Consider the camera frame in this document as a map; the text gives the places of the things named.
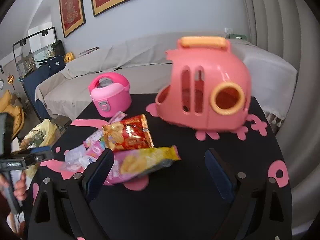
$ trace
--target black round table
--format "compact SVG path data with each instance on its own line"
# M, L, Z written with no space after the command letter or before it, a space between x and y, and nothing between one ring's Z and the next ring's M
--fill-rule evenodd
M156 94L132 95L132 105L126 111L128 117L144 113L155 147L176 145L181 161L149 175L150 182L143 191L131 191L123 184L103 186L90 207L111 240L177 240L212 239L227 215L230 205L220 194L205 166L204 153L214 148L221 158L236 171L264 183L268 168L283 156L271 127L263 137L249 128L247 139L241 141L236 134L220 133L219 140L207 136L205 141L195 137L195 131L170 125L146 112ZM257 100L252 97L250 114L267 122ZM78 119L104 119L94 104L79 115ZM79 146L96 128L70 126L52 147L61 151L55 159L64 161L64 151ZM47 167L39 167L33 182L42 183L50 177L62 180L59 173ZM28 224L32 210L32 184L24 202L24 214ZM279 200L284 212L291 219L292 198L290 184L280 189Z

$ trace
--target black device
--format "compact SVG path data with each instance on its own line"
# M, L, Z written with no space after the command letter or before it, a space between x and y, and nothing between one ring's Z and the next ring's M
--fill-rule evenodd
M231 203L213 240L292 239L291 221L279 201L274 178L266 178L261 185L244 172L234 172L214 149L206 151L204 159L221 197Z
M82 174L62 182L45 178L32 210L28 238L109 240L89 203L98 195L113 161L112 151L105 149ZM245 173L233 172L214 149L205 153L205 163L221 197L231 203L213 240L292 239L290 219L276 201L279 187L274 178L266 178L265 184L258 185ZM252 198L257 201L253 215L248 217Z
M105 149L82 174L61 182L45 178L32 209L28 239L109 239L88 204L97 197L113 161L113 152Z
M11 152L11 135L13 117L7 113L0 114L0 173L7 179L9 187L5 194L13 214L22 212L22 203L13 195L14 185L10 172L26 170L28 166L47 161L53 158L50 147L39 147Z

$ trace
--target cushion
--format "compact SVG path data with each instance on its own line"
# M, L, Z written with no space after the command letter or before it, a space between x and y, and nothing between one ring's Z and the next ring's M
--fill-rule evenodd
M0 98L0 113L2 113L7 105L10 104L11 98L12 96L9 90L4 92L4 95Z
M13 134L19 129L20 125L22 122L22 116L21 116L21 112L19 112L19 114L14 116L14 120L13 120Z
M177 40L183 36L225 36L214 32L175 32L149 35L125 41L118 45L97 49L66 64L60 71L67 79L117 68L168 64L166 51L177 48Z
M12 105L7 105L7 107L3 110L3 112L8 113L9 115L13 116L14 107Z

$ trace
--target yellow snack bag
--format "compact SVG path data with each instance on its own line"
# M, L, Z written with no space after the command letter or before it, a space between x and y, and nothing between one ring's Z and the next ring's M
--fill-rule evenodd
M106 183L109 185L122 183L169 167L179 160L181 159L175 146L117 152Z

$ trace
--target red snack bag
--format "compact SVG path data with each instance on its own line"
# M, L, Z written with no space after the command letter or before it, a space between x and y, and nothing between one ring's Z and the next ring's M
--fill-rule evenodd
M153 148L147 119L144 114L104 125L103 134L106 146L113 152Z

